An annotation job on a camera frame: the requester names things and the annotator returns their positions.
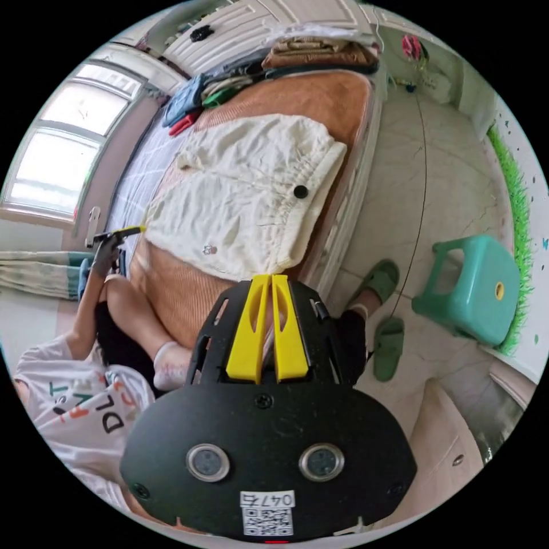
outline pink flower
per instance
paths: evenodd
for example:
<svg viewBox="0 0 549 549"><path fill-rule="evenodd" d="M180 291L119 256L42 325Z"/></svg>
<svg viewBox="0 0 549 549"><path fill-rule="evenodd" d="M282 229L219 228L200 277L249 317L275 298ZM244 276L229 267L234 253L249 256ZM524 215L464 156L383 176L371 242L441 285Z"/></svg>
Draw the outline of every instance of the pink flower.
<svg viewBox="0 0 549 549"><path fill-rule="evenodd" d="M419 61L423 56L423 49L415 36L406 34L402 39L402 51L404 55L413 61Z"/></svg>

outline green plastic stool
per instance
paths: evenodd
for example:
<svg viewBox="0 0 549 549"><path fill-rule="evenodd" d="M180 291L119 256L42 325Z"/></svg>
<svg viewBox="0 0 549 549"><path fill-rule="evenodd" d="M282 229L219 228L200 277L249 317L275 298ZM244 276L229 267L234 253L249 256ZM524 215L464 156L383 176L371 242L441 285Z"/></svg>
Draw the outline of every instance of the green plastic stool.
<svg viewBox="0 0 549 549"><path fill-rule="evenodd" d="M437 292L448 253L463 251L463 264L454 288ZM455 336L470 337L495 347L507 336L519 298L519 268L497 240L485 234L433 244L435 264L412 310L444 326Z"/></svg>

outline white sock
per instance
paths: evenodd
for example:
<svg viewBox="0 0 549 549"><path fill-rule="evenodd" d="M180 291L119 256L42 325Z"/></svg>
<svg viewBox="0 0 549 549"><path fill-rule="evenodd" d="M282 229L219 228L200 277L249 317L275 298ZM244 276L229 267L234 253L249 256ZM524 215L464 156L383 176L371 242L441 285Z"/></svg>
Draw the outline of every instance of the white sock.
<svg viewBox="0 0 549 549"><path fill-rule="evenodd" d="M355 303L349 307L349 311L353 311L355 309L362 311L364 313L364 321L368 321L368 309L366 305L363 305L362 303Z"/></svg>
<svg viewBox="0 0 549 549"><path fill-rule="evenodd" d="M185 385L187 379L187 366L182 364L163 364L160 365L161 359L168 349L173 346L180 346L175 341L168 341L156 353L154 357L154 386L159 391L174 391Z"/></svg>

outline qr code label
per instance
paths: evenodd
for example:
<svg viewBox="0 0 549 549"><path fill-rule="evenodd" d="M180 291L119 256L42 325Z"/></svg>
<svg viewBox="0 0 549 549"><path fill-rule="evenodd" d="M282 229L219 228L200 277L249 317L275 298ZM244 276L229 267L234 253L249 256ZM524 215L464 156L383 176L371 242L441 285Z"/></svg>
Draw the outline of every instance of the qr code label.
<svg viewBox="0 0 549 549"><path fill-rule="evenodd" d="M246 536L293 536L293 490L284 492L240 492L242 522Z"/></svg>
<svg viewBox="0 0 549 549"><path fill-rule="evenodd" d="M291 508L242 508L244 535L246 536L292 536Z"/></svg>

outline green grass decal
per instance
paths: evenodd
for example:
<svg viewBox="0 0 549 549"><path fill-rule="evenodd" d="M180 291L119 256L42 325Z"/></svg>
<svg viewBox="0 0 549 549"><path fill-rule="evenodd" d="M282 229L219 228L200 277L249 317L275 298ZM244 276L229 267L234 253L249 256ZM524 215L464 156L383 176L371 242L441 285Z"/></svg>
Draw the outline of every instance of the green grass decal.
<svg viewBox="0 0 549 549"><path fill-rule="evenodd" d="M530 202L523 185L523 173L495 124L488 130L488 138L502 167L509 192L513 215L515 262L520 271L519 302L515 318L511 323L507 337L497 348L502 355L512 357L520 341L520 333L528 315L528 297L534 290L531 285L533 258L530 237Z"/></svg>

